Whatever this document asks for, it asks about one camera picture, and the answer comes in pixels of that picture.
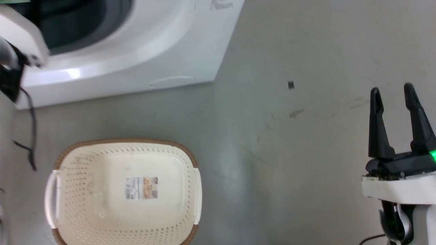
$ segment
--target sticker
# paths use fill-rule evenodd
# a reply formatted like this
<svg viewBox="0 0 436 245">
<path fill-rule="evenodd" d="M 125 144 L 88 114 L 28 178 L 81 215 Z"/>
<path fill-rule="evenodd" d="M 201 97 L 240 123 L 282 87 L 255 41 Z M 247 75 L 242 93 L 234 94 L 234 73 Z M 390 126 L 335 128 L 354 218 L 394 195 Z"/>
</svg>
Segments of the sticker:
<svg viewBox="0 0 436 245">
<path fill-rule="evenodd" d="M 126 200 L 145 200 L 157 198 L 157 177 L 126 178 Z"/>
</svg>

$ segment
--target washing machine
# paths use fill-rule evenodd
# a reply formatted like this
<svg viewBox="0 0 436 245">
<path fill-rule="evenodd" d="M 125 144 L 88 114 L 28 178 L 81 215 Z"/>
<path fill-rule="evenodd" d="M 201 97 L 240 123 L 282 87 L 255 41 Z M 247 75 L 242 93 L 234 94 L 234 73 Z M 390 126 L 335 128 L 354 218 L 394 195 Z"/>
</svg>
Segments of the washing machine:
<svg viewBox="0 0 436 245">
<path fill-rule="evenodd" d="M 244 0 L 32 0 L 50 57 L 26 68 L 34 106 L 213 81 Z M 20 96 L 17 107 L 27 107 Z"/>
</svg>

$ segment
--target plastic basket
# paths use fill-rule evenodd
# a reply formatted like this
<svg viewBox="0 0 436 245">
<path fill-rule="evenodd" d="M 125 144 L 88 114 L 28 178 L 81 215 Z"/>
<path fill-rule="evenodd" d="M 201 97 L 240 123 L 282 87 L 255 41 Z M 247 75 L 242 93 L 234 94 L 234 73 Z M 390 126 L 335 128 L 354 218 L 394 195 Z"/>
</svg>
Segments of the plastic basket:
<svg viewBox="0 0 436 245">
<path fill-rule="evenodd" d="M 65 150 L 44 207 L 60 245 L 179 245 L 195 236 L 201 204 L 200 172 L 186 147 L 122 139 Z"/>
</svg>

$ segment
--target black cable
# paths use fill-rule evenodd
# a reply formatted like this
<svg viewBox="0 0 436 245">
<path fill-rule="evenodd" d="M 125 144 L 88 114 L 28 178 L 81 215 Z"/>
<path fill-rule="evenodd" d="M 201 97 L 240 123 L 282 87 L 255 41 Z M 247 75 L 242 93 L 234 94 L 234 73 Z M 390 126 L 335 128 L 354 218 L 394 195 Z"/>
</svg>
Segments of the black cable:
<svg viewBox="0 0 436 245">
<path fill-rule="evenodd" d="M 37 127 L 36 113 L 35 113 L 35 108 L 33 107 L 33 101 L 32 101 L 32 98 L 30 97 L 30 95 L 22 87 L 20 87 L 20 90 L 27 96 L 27 102 L 28 102 L 29 108 L 30 108 L 29 111 L 30 111 L 30 116 L 32 118 L 32 142 L 31 142 L 31 146 L 30 147 L 24 146 L 24 145 L 18 143 L 17 141 L 15 141 L 15 140 L 14 140 L 14 144 L 16 146 L 18 146 L 19 148 L 25 149 L 26 151 L 29 152 L 29 155 L 27 156 L 27 159 L 29 160 L 29 163 L 32 166 L 33 171 L 36 172 L 35 154 L 34 154 L 35 150 L 36 150 L 36 138 L 37 138 L 37 134 L 36 134 L 36 127 Z"/>
<path fill-rule="evenodd" d="M 380 235 L 377 235 L 377 236 L 371 236 L 371 237 L 365 238 L 363 241 L 361 241 L 359 243 L 359 245 L 363 245 L 364 243 L 366 243 L 369 240 L 380 238 L 380 237 L 385 237 L 385 236 L 386 236 L 385 234 L 380 234 Z"/>
</svg>

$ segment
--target concrete floor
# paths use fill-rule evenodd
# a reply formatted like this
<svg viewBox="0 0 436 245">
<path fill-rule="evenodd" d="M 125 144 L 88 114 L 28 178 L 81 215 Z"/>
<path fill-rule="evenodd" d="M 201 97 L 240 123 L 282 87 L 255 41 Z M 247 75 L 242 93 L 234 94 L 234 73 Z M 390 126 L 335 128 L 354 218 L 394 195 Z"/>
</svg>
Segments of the concrete floor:
<svg viewBox="0 0 436 245">
<path fill-rule="evenodd" d="M 405 82 L 436 123 L 435 23 L 431 0 L 246 0 L 214 83 L 38 109 L 38 172 L 18 148 L 7 169 L 12 245 L 55 244 L 43 197 L 58 154 L 117 137 L 178 141 L 197 157 L 194 245 L 354 245 L 381 233 L 378 201 L 360 188 L 369 92 L 381 90 L 391 144 L 409 150 Z M 19 141 L 29 122 L 18 114 Z"/>
</svg>

